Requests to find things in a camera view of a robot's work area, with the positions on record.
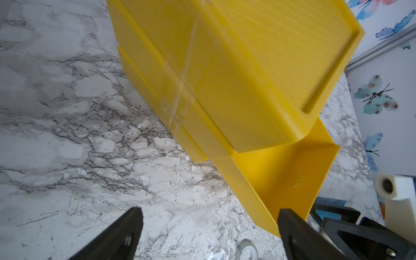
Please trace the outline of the yellow drawer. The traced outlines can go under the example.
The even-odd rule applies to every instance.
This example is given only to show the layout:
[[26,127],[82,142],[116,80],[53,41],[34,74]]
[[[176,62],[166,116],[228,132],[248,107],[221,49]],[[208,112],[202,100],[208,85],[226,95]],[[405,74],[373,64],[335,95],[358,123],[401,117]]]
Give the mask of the yellow drawer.
[[306,220],[340,146],[317,119],[302,140],[213,159],[252,221],[279,237],[281,209]]

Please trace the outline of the yellow drawer cabinet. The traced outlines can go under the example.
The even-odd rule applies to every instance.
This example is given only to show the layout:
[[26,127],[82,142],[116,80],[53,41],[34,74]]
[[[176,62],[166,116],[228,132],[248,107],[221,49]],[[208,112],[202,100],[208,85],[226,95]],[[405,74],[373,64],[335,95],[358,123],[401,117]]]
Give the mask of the yellow drawer cabinet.
[[344,1],[108,1],[127,77],[210,159],[296,143],[364,36]]

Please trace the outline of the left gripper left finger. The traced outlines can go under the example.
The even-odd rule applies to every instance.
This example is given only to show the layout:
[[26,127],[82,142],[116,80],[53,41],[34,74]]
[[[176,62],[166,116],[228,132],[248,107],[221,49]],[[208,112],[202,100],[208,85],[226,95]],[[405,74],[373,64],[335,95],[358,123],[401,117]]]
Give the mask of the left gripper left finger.
[[130,208],[71,259],[132,260],[138,247],[143,225],[141,208]]

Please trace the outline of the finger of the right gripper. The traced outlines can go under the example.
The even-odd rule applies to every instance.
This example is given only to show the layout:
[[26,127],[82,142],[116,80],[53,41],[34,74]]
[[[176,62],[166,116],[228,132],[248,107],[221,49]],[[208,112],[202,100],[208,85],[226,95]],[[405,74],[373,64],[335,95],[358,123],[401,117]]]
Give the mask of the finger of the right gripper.
[[319,226],[323,227],[325,219],[334,219],[355,224],[361,213],[349,207],[314,203],[310,215]]
[[414,260],[416,245],[364,217],[360,224],[326,218],[323,229],[349,260]]

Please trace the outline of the clear tape roll top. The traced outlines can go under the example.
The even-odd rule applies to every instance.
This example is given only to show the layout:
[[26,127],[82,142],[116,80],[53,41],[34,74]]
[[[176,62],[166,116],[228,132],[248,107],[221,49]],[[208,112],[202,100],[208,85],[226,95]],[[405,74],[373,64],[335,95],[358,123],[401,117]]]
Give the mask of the clear tape roll top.
[[236,260],[258,260],[259,255],[255,245],[249,240],[244,239],[239,242],[235,254]]

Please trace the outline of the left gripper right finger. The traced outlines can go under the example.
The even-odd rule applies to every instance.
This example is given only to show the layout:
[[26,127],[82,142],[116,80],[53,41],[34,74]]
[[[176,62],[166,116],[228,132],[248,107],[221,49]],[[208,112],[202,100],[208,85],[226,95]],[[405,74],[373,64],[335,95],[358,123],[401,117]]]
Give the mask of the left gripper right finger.
[[277,224],[287,259],[343,260],[345,258],[293,210],[280,210]]

